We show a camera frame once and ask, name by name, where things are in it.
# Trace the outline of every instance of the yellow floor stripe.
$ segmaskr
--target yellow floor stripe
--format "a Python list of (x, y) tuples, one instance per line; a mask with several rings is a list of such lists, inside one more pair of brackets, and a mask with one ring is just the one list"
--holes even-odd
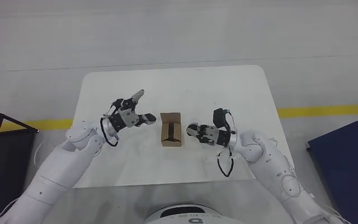
[(303, 116), (358, 115), (358, 105), (314, 106), (310, 108), (277, 108), (280, 118)]
[[(72, 125), (73, 119), (58, 119), (58, 120), (33, 120), (31, 122), (24, 122), (29, 126), (37, 128), (39, 130), (57, 130), (57, 129), (69, 129)], [(23, 127), (11, 123), (3, 122), (0, 127), (0, 132), (5, 132), (7, 130), (18, 130)]]
[[(331, 116), (331, 115), (358, 115), (358, 105), (338, 105), (338, 106), (314, 106), (309, 108), (277, 108), (280, 118), (298, 118), (308, 116)], [(72, 125), (73, 119), (58, 120), (34, 120), (24, 122), (39, 130), (58, 130), (68, 129)], [(3, 122), (0, 132), (7, 130), (21, 129), (17, 124)]]

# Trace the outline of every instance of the dark blue panel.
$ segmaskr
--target dark blue panel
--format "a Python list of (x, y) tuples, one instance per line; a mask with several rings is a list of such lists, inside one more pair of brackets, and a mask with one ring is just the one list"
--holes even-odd
[(341, 215), (358, 224), (358, 122), (308, 143)]

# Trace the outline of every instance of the small brown box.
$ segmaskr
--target small brown box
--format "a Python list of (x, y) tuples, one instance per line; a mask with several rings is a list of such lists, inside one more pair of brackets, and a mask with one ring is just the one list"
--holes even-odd
[(180, 113), (161, 113), (162, 145), (164, 147), (181, 146), (181, 118)]

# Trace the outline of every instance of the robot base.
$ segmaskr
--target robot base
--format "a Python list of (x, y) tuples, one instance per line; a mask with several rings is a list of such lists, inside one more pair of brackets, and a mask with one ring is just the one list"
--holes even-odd
[(144, 220), (143, 224), (217, 224), (219, 222), (224, 224), (241, 224), (241, 222), (237, 220), (224, 217), (219, 212), (198, 204), (180, 204), (163, 208), (149, 216)]

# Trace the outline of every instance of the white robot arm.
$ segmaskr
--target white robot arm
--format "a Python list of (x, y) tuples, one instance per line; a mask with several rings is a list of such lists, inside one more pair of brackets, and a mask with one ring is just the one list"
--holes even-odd
[(66, 133), (67, 140), (57, 146), (37, 171), (26, 191), (0, 218), (0, 224), (42, 223), (52, 206), (71, 189), (87, 170), (94, 156), (109, 139), (119, 140), (117, 133), (125, 127), (153, 124), (152, 114), (137, 115), (135, 106), (144, 94), (140, 90), (127, 100), (118, 99), (100, 121), (74, 125)]
[(230, 111), (217, 109), (213, 118), (215, 126), (192, 123), (186, 131), (201, 143), (224, 146), (230, 151), (230, 155), (239, 153), (247, 161), (256, 179), (277, 198), (295, 223), (343, 223), (313, 200), (298, 180), (294, 168), (273, 141), (255, 131), (239, 134), (236, 128), (230, 128), (225, 119), (226, 114), (230, 114)]

